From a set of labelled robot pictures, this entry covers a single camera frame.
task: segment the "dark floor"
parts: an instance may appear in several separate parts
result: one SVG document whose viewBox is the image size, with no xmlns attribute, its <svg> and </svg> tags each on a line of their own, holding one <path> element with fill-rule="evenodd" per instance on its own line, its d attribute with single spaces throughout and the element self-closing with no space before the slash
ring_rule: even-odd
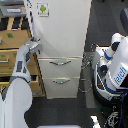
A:
<svg viewBox="0 0 128 128">
<path fill-rule="evenodd" d="M 85 52 L 91 51 L 93 43 L 99 46 L 110 45 L 111 36 L 116 32 L 126 36 L 120 22 L 121 10 L 128 7 L 128 0 L 124 1 L 106 0 L 104 3 L 92 1 Z M 82 70 L 81 78 L 85 78 L 86 74 L 88 71 Z M 86 88 L 84 81 L 80 81 L 80 87 Z M 103 128 L 106 119 L 102 116 L 97 103 L 95 98 L 93 99 L 93 93 L 87 95 L 80 91 L 77 99 L 34 98 L 32 107 L 25 114 L 25 119 L 30 128 L 41 125 L 79 125 L 82 128 L 92 128 L 93 122 L 90 116 L 96 115 Z"/>
</svg>

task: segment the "drawer handle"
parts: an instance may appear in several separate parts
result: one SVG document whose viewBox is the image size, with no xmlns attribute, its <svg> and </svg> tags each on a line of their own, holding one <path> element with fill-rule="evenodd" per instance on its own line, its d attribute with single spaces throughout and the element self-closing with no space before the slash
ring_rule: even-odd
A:
<svg viewBox="0 0 128 128">
<path fill-rule="evenodd" d="M 9 60 L 9 59 L 7 59 L 7 60 L 5 60 L 5 61 L 0 61 L 0 63 L 8 63 L 8 60 Z"/>
<path fill-rule="evenodd" d="M 70 79 L 58 79 L 58 80 L 52 80 L 52 82 L 55 82 L 57 84 L 64 84 L 70 81 Z"/>
<path fill-rule="evenodd" d="M 70 62 L 71 62 L 71 60 L 66 60 L 65 62 L 54 62 L 54 61 L 51 61 L 50 63 L 55 64 L 55 65 L 65 65 L 65 64 L 68 64 Z"/>
</svg>

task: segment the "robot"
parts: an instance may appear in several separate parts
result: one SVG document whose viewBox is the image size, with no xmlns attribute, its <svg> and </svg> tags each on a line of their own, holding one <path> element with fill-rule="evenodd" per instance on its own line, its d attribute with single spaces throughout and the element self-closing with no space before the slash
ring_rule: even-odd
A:
<svg viewBox="0 0 128 128">
<path fill-rule="evenodd" d="M 96 47 L 92 61 L 93 90 L 102 103 L 117 104 L 128 90 L 128 37 L 112 36 L 111 46 Z"/>
<path fill-rule="evenodd" d="M 27 64 L 30 54 L 40 48 L 40 41 L 33 39 L 28 39 L 25 45 L 19 48 L 9 85 L 0 94 L 0 128 L 28 128 L 24 113 L 32 105 L 32 92 Z"/>
</svg>

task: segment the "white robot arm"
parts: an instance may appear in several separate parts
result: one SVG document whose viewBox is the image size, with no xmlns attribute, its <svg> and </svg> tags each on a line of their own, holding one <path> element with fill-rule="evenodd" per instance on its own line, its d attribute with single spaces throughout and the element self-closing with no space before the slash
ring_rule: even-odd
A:
<svg viewBox="0 0 128 128">
<path fill-rule="evenodd" d="M 0 128 L 28 128 L 24 113 L 32 104 L 31 82 L 27 64 L 30 53 L 40 50 L 40 41 L 27 40 L 17 52 L 9 86 L 0 94 Z"/>
</svg>

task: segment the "white cabinet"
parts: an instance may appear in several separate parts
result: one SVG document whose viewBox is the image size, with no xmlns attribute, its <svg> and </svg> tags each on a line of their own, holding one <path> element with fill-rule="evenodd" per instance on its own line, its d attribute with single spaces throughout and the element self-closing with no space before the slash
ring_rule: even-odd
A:
<svg viewBox="0 0 128 128">
<path fill-rule="evenodd" d="M 47 98 L 76 97 L 91 0 L 30 0 L 30 3 L 35 33 L 42 41 L 42 51 L 37 53 L 37 57 Z M 46 9 L 49 10 L 49 16 L 39 15 L 39 3 L 48 4 L 49 8 Z M 33 32 L 27 0 L 24 0 L 24 4 Z M 64 83 L 65 86 L 57 86 L 55 82 L 49 81 L 54 78 L 73 79 Z"/>
</svg>

